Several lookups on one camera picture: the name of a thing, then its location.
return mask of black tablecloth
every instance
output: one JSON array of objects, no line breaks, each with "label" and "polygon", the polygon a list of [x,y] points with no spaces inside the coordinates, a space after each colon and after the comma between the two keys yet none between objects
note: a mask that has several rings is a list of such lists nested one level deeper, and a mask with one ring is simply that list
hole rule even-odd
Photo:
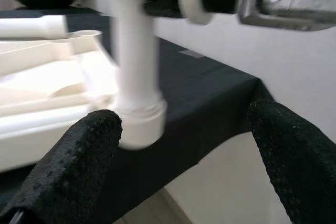
[{"label": "black tablecloth", "polygon": [[[15,10],[0,12],[0,18],[47,14],[67,15],[70,31],[101,30],[103,44],[111,51],[109,17],[90,9]],[[182,54],[183,50],[160,40],[160,86],[168,103],[164,135],[147,149],[117,151],[90,223],[111,224],[219,144],[248,132],[249,104],[271,99],[258,78],[207,57]],[[0,209],[31,168],[0,174]]]}]

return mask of metal bracket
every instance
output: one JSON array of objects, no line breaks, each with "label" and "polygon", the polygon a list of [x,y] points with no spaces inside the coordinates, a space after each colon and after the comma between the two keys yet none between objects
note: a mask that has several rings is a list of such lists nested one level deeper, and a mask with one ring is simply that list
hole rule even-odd
[{"label": "metal bracket", "polygon": [[336,24],[319,23],[312,19],[263,14],[258,7],[258,1],[239,0],[237,12],[243,24],[299,31],[317,31],[336,26]]}]

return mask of black foam pad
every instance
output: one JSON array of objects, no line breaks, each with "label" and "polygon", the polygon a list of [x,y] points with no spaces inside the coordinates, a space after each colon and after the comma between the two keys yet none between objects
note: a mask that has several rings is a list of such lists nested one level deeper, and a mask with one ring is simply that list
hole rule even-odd
[{"label": "black foam pad", "polygon": [[109,110],[90,113],[74,124],[37,163],[0,222],[8,222],[21,209],[29,215],[28,223],[85,223],[121,131],[120,118]]},{"label": "black foam pad", "polygon": [[270,181],[291,221],[336,223],[336,145],[276,102],[252,104],[248,117]]}]

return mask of white pvc pipe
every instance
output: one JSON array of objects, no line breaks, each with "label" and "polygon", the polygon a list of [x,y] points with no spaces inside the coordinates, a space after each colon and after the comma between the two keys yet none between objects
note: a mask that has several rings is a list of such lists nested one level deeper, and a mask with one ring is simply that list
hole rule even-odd
[{"label": "white pvc pipe", "polygon": [[153,18],[143,12],[143,0],[112,0],[112,3],[114,49],[120,67],[115,106],[126,113],[141,113],[162,99]]},{"label": "white pvc pipe", "polygon": [[0,19],[0,38],[65,39],[67,32],[67,22],[62,15]]}]

